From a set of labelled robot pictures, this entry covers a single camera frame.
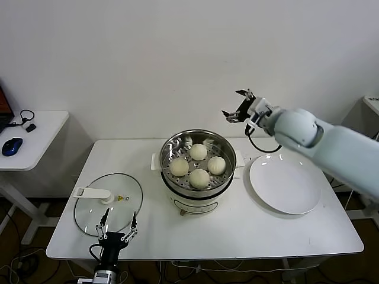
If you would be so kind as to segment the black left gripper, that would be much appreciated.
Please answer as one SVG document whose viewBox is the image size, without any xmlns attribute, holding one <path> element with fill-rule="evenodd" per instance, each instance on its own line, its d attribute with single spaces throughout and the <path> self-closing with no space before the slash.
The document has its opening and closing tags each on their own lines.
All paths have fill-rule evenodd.
<svg viewBox="0 0 379 284">
<path fill-rule="evenodd" d="M 124 233 L 106 232 L 104 227 L 107 222 L 110 209 L 107 208 L 105 214 L 101 217 L 99 224 L 95 226 L 97 236 L 99 239 L 99 245 L 102 247 L 102 254 L 100 257 L 101 264 L 116 264 L 120 251 L 126 248 L 126 243 L 137 235 L 137 213 L 134 211 L 133 218 L 131 220 L 130 230 L 125 235 Z"/>
</svg>

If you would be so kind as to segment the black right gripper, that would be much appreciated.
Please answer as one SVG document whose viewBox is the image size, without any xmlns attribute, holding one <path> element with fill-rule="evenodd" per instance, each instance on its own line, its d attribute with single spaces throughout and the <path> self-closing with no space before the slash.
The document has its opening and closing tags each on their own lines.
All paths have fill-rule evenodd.
<svg viewBox="0 0 379 284">
<path fill-rule="evenodd" d="M 247 88 L 240 89 L 235 91 L 237 94 L 242 95 L 245 97 L 241 105 L 238 107 L 236 112 L 227 112 L 225 110 L 222 110 L 222 114 L 225 116 L 227 122 L 229 123 L 240 123 L 244 122 L 246 119 L 251 117 L 251 114 L 248 113 L 249 108 L 252 106 L 252 104 L 255 102 L 256 97 L 253 94 L 253 92 Z"/>
</svg>

